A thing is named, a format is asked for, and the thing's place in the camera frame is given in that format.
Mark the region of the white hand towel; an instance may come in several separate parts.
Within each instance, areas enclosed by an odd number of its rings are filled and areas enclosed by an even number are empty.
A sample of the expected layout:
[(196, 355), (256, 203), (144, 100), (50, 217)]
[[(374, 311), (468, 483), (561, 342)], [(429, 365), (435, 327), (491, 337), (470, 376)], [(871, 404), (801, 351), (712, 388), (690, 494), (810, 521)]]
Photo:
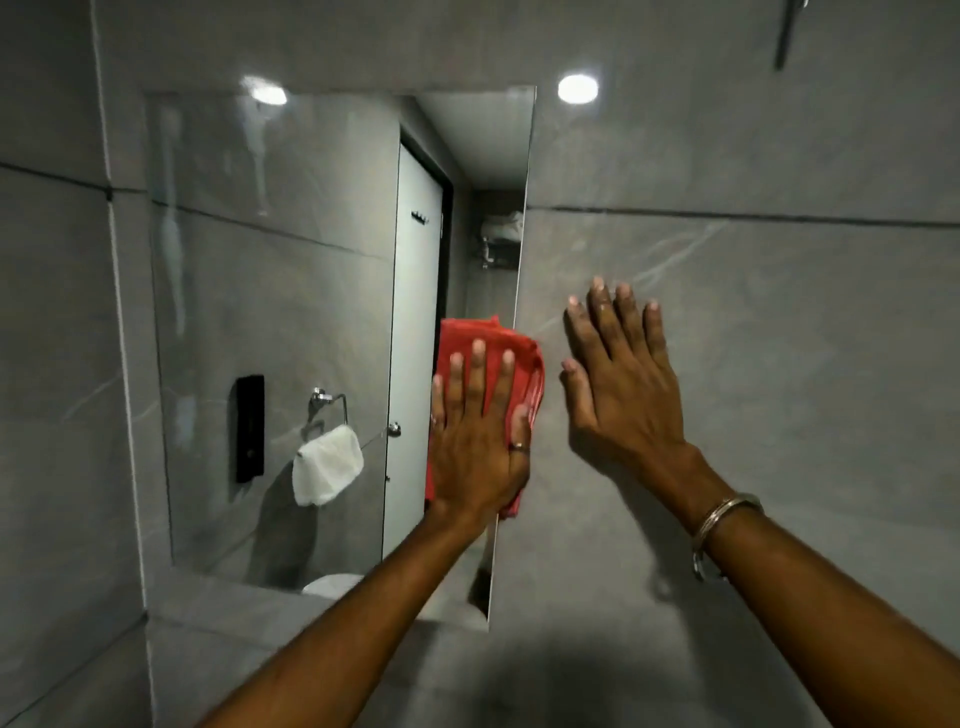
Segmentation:
[(292, 461), (292, 489), (297, 506), (324, 506), (351, 486), (365, 459), (354, 429), (342, 423), (303, 444)]

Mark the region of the person's right forearm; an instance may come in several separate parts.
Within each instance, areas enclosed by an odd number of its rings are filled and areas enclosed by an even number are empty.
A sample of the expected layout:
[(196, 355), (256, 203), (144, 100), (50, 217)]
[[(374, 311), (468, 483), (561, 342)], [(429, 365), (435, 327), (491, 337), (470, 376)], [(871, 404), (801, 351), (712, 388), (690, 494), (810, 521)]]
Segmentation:
[[(703, 455), (653, 490), (692, 537), (736, 494)], [(835, 728), (960, 728), (960, 658), (771, 517), (733, 511), (705, 556)]]

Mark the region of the frameless wall mirror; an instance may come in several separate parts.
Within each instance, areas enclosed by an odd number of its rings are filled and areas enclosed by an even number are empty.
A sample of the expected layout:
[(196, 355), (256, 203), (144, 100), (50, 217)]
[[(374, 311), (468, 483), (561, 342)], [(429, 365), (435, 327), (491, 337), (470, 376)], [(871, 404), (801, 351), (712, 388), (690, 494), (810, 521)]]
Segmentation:
[[(438, 311), (514, 331), (537, 90), (295, 94), (247, 77), (146, 101), (174, 564), (287, 593), (382, 554), (400, 149), (442, 187)], [(234, 386), (266, 379), (265, 471), (234, 473)], [(323, 506), (300, 447), (342, 424), (365, 466)]]

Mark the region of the silver bangle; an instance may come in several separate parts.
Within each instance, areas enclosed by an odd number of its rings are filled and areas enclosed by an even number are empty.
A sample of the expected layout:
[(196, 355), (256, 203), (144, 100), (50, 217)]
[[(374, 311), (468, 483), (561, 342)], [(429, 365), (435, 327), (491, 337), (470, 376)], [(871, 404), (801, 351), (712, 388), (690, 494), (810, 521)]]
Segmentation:
[(735, 495), (725, 499), (721, 504), (711, 509), (705, 516), (698, 530), (691, 539), (691, 571), (698, 583), (704, 584), (710, 579), (705, 572), (706, 545), (714, 530), (734, 511), (740, 508), (749, 508), (760, 514), (765, 509), (760, 499), (749, 492), (738, 491)]

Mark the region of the person's left hand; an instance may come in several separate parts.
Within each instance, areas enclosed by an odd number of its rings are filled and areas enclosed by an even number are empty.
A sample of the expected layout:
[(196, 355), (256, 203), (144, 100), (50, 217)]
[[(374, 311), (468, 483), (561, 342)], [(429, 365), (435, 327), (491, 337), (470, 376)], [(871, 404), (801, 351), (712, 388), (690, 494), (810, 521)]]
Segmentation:
[(509, 447), (500, 431), (514, 379), (513, 353), (504, 352), (494, 400), (483, 413), (467, 413), (459, 355), (450, 359), (450, 374), (455, 381), (444, 386), (445, 429), (429, 443), (430, 510), (475, 537), (511, 505), (530, 477), (531, 465), (510, 468)]

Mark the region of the white toilet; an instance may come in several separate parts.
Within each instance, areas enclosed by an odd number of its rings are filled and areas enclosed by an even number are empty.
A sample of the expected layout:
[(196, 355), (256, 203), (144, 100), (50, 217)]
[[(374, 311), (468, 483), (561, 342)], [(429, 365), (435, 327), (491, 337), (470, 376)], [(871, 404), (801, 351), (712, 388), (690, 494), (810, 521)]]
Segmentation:
[(306, 584), (301, 593), (305, 596), (336, 602), (356, 587), (365, 578), (363, 574), (326, 574)]

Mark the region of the red cleaning cloth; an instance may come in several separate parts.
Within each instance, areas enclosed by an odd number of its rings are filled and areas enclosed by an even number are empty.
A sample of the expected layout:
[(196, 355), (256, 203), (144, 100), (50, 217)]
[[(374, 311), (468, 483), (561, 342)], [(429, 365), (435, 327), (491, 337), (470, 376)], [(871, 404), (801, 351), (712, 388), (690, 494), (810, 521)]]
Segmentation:
[(484, 411), (489, 410), (495, 399), (502, 357), (505, 352), (512, 352), (510, 399), (500, 425), (504, 442), (511, 448), (515, 443), (511, 425), (516, 410), (519, 407), (525, 410), (528, 430), (533, 431), (543, 400), (546, 367), (541, 348), (534, 339), (502, 325), (497, 317), (487, 320), (444, 319), (440, 325), (435, 372), (435, 378), (441, 378), (444, 386), (455, 382), (450, 373), (450, 359), (454, 356), (462, 358), (461, 379), (464, 383), (468, 380), (475, 341), (482, 341), (486, 347)]

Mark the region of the person's right hand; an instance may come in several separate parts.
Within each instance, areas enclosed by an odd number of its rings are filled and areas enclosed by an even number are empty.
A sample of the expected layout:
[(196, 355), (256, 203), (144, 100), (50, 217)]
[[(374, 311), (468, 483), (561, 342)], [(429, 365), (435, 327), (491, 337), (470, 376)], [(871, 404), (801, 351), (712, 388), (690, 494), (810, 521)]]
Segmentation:
[(598, 420), (597, 431), (574, 431), (649, 488), (665, 492), (703, 466), (686, 437), (678, 377), (671, 362), (659, 368), (652, 359), (643, 330), (647, 301), (639, 303), (625, 283), (606, 284), (627, 339), (625, 355), (609, 358), (589, 309), (590, 287), (582, 297), (570, 297), (563, 313), (569, 358), (588, 373)]

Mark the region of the white door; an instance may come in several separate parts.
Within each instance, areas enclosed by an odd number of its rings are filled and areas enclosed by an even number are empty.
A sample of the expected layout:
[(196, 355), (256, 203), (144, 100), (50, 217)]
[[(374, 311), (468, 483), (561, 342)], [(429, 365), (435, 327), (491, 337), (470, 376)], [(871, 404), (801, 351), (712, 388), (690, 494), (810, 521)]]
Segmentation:
[(442, 186), (406, 146), (400, 146), (383, 556), (395, 550), (425, 512), (442, 203)]

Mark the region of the black wall dispenser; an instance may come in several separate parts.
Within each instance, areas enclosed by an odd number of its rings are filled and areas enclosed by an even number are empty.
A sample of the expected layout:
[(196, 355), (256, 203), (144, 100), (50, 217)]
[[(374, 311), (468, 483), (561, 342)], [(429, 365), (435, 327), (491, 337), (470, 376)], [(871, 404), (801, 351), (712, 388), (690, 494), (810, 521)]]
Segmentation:
[(239, 377), (234, 386), (234, 474), (246, 484), (265, 472), (266, 378)]

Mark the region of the person's left forearm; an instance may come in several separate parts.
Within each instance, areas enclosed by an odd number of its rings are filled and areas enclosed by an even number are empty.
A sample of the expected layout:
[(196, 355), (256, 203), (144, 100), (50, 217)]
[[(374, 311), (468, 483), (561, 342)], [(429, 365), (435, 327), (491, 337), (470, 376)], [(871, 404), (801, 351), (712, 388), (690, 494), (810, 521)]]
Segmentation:
[(427, 601), (493, 516), (475, 503), (436, 501), (381, 564), (197, 728), (351, 728)]

